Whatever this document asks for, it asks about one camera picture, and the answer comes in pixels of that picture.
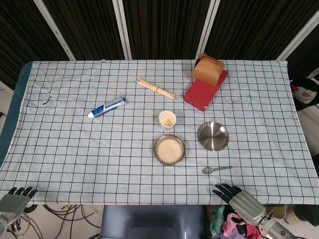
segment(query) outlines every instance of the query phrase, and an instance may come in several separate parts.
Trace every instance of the wooden chopsticks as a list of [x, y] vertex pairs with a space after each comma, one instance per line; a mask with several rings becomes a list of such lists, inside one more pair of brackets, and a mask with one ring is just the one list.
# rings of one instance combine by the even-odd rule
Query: wooden chopsticks
[[136, 79], [136, 83], [141, 85], [141, 86], [144, 86], [145, 88], [148, 88], [148, 89], [150, 89], [152, 91], [155, 91], [155, 92], [157, 92], [157, 93], [159, 93], [159, 94], [161, 94], [163, 96], [166, 96], [166, 97], [168, 97], [168, 98], [170, 98], [172, 100], [175, 98], [175, 94], [172, 94], [172, 93], [170, 93], [170, 92], [168, 92], [166, 90], [163, 90], [162, 88], [157, 87], [157, 86], [153, 85], [152, 83], [150, 83], [150, 82], [148, 82], [146, 80], [143, 80], [141, 78], [137, 78]]

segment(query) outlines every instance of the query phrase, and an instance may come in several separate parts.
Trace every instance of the brown paper bag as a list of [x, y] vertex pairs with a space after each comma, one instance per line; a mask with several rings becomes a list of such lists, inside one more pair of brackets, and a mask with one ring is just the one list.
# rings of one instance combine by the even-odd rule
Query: brown paper bag
[[216, 86], [219, 76], [223, 72], [225, 64], [222, 60], [216, 60], [205, 53], [200, 53], [195, 63], [192, 76], [196, 79]]

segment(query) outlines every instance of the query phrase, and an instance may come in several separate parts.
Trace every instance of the paper cup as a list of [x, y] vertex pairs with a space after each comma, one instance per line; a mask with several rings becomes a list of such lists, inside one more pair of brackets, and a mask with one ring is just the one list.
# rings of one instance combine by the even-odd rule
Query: paper cup
[[159, 122], [164, 130], [170, 130], [176, 124], [176, 116], [171, 111], [162, 111], [159, 114]]

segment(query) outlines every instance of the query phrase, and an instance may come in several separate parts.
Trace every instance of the stainless steel bowl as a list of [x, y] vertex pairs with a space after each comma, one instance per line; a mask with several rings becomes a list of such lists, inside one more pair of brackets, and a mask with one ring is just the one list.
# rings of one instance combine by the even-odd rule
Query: stainless steel bowl
[[224, 126], [216, 122], [202, 124], [197, 132], [198, 140], [204, 148], [219, 151], [228, 143], [228, 132]]
[[[178, 160], [176, 160], [175, 162], [172, 162], [172, 163], [167, 163], [165, 161], [162, 161], [161, 158], [158, 156], [158, 146], [159, 144], [166, 140], [166, 139], [174, 139], [175, 141], [178, 142], [179, 146], [181, 147], [181, 151], [182, 151], [182, 155], [178, 158]], [[172, 166], [172, 165], [176, 165], [178, 164], [179, 162], [181, 162], [183, 160], [183, 158], [185, 157], [185, 144], [184, 142], [177, 136], [175, 135], [172, 135], [172, 134], [167, 134], [167, 135], [163, 135], [162, 137], [160, 137], [158, 140], [156, 140], [155, 144], [154, 144], [154, 148], [153, 148], [153, 151], [154, 151], [154, 155], [156, 157], [156, 159], [164, 164], [164, 165], [167, 165], [167, 166]]]

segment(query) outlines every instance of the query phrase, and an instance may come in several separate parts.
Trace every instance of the blue toothpaste tube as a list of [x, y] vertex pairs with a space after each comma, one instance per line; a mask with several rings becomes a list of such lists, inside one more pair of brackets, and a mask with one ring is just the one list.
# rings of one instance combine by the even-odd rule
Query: blue toothpaste tube
[[102, 105], [95, 110], [92, 110], [88, 114], [88, 118], [93, 119], [97, 116], [100, 116], [108, 111], [114, 110], [117, 107], [126, 105], [126, 99], [124, 97], [118, 97], [113, 101], [107, 102], [105, 105]]

